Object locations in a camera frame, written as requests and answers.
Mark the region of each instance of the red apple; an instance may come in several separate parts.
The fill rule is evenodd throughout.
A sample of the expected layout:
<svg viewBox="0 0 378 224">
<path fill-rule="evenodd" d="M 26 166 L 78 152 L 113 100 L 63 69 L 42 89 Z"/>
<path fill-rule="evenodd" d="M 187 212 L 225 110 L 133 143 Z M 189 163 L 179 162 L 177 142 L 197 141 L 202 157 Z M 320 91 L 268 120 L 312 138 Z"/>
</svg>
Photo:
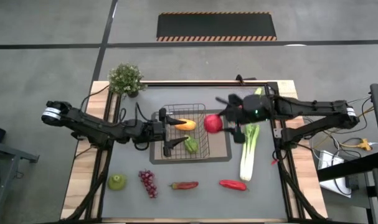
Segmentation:
<svg viewBox="0 0 378 224">
<path fill-rule="evenodd" d="M 207 115 L 204 119 L 204 128 L 208 133 L 218 133 L 222 127 L 222 119 L 217 114 Z"/>
</svg>

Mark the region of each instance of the black floor mat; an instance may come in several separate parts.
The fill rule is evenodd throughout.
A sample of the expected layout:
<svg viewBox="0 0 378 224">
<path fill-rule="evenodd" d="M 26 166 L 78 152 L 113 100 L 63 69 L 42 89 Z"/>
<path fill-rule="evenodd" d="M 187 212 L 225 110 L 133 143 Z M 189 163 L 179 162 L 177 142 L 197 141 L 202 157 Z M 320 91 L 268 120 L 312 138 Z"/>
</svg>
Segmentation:
<svg viewBox="0 0 378 224">
<path fill-rule="evenodd" d="M 157 41 L 276 40 L 269 12 L 164 12 Z"/>
</svg>

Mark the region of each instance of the wooden table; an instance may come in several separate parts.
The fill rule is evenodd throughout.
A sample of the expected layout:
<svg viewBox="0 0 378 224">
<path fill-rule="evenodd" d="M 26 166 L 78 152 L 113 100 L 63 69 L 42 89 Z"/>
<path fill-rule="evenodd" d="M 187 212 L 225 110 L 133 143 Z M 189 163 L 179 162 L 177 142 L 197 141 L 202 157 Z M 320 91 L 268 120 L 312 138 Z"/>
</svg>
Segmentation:
<svg viewBox="0 0 378 224">
<path fill-rule="evenodd" d="M 148 81 L 148 83 L 160 82 L 160 81 Z M 265 82 L 265 81 L 246 81 L 246 82 Z M 279 87 L 279 92 L 281 96 L 294 97 L 297 98 L 295 85 L 293 80 L 275 80 L 271 82 L 277 82 Z M 106 87 L 108 82 L 94 82 L 92 85 L 91 93 L 95 93 L 102 88 Z M 105 105 L 107 99 L 108 91 L 105 90 L 97 95 L 91 96 L 88 101 L 87 113 L 93 116 L 103 118 L 105 112 Z M 111 110 L 114 111 L 113 107 L 115 105 L 115 99 L 111 103 Z M 286 121 L 286 125 L 289 128 L 298 128 L 304 125 L 302 117 L 297 117 L 292 120 Z M 308 141 L 301 141 L 301 144 L 309 145 Z M 79 142 L 77 146 L 76 153 L 82 152 L 89 148 L 89 143 L 86 141 Z M 80 204 L 82 199 L 88 193 L 90 188 L 90 182 L 92 179 L 92 172 L 95 163 L 96 149 L 91 149 L 88 152 L 82 154 L 73 162 L 72 172 L 70 176 L 70 181 L 67 189 L 67 193 L 64 200 L 64 205 L 60 218 L 67 218 Z M 327 217 L 326 207 L 324 205 L 323 196 L 321 194 L 321 189 L 319 186 L 319 180 L 314 167 L 312 152 L 302 148 L 297 147 L 292 150 L 293 160 L 295 163 L 296 175 L 298 178 L 298 183 L 301 191 L 304 193 L 305 197 L 309 200 L 310 204 L 324 217 Z M 294 193 L 289 188 L 289 195 L 291 201 L 291 207 L 293 209 L 293 216 L 298 217 L 298 211 L 296 209 L 296 200 Z M 92 217 L 95 217 L 98 207 L 100 189 L 98 190 L 92 210 Z M 177 220 L 177 219 L 114 219 L 114 218 L 104 218 L 103 222 L 284 222 L 286 220 Z"/>
</svg>

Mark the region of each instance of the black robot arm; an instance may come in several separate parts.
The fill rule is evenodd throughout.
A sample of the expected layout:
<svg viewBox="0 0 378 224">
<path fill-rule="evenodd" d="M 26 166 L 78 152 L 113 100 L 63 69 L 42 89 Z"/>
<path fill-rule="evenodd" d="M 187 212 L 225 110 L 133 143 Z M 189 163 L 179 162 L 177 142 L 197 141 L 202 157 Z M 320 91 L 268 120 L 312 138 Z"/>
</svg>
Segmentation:
<svg viewBox="0 0 378 224">
<path fill-rule="evenodd" d="M 280 148 L 294 147 L 303 137 L 314 136 L 320 131 L 330 128 L 351 129 L 358 124 L 359 118 L 346 101 L 332 102 L 299 101 L 282 96 L 248 95 L 241 99 L 235 94 L 229 95 L 229 101 L 216 98 L 225 103 L 226 109 L 219 113 L 227 121 L 235 122 L 236 128 L 224 129 L 234 135 L 237 143 L 243 143 L 245 136 L 240 125 L 256 123 L 267 119 L 285 120 L 297 116 L 324 116 L 313 123 L 300 128 L 284 128 L 275 133 L 280 138 Z"/>
<path fill-rule="evenodd" d="M 135 119 L 120 121 L 113 124 L 100 118 L 86 114 L 81 110 L 72 107 L 67 102 L 48 101 L 47 108 L 42 114 L 42 121 L 51 126 L 65 126 L 73 130 L 72 136 L 85 136 L 95 147 L 105 147 L 109 140 L 126 144 L 130 140 L 135 144 L 137 150 L 145 150 L 150 142 L 164 141 L 163 154 L 171 156 L 174 146 L 187 138 L 166 139 L 166 125 L 184 124 L 166 115 L 166 109 L 159 110 L 159 119 L 141 121 L 137 119 L 138 105 L 135 107 Z M 146 143 L 145 147 L 138 147 L 138 144 Z"/>
</svg>

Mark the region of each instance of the yellow fruit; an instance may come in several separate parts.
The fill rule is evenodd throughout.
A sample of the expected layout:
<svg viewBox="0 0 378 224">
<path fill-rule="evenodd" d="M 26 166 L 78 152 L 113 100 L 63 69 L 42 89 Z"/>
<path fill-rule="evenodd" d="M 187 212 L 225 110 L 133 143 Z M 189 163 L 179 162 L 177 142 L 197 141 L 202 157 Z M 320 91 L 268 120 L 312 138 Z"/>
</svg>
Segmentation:
<svg viewBox="0 0 378 224">
<path fill-rule="evenodd" d="M 185 121 L 186 124 L 178 124 L 175 125 L 175 128 L 182 131 L 192 131 L 196 128 L 196 122 L 191 121 L 189 119 L 178 119 L 180 121 Z"/>
</svg>

